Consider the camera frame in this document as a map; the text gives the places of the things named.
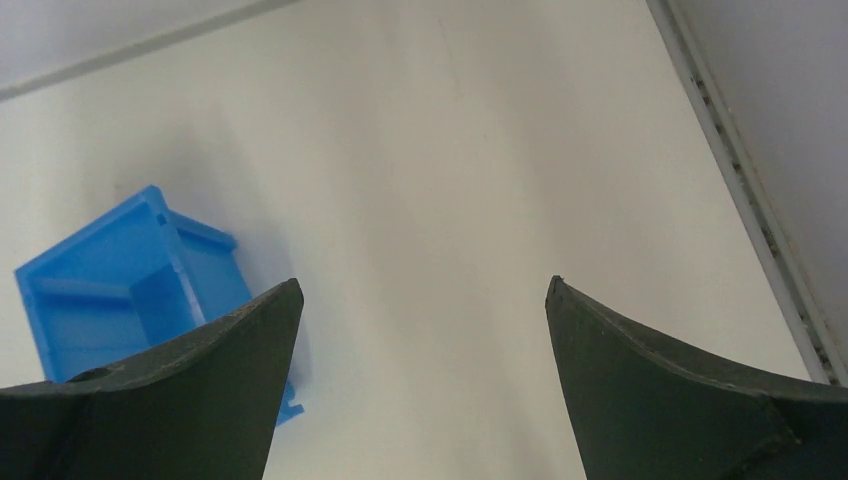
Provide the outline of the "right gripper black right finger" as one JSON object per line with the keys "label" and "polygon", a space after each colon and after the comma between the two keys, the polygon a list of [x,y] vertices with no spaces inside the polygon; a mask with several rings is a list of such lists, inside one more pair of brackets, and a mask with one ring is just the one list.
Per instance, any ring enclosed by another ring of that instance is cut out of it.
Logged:
{"label": "right gripper black right finger", "polygon": [[843,479],[847,391],[709,353],[550,281],[559,381],[590,479]]}

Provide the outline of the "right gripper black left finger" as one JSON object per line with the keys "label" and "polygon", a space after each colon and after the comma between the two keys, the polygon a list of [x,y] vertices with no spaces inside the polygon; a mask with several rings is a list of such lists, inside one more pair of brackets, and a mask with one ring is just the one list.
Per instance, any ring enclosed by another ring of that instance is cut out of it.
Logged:
{"label": "right gripper black left finger", "polygon": [[5,479],[259,479],[304,307],[296,279],[70,381],[1,392]]}

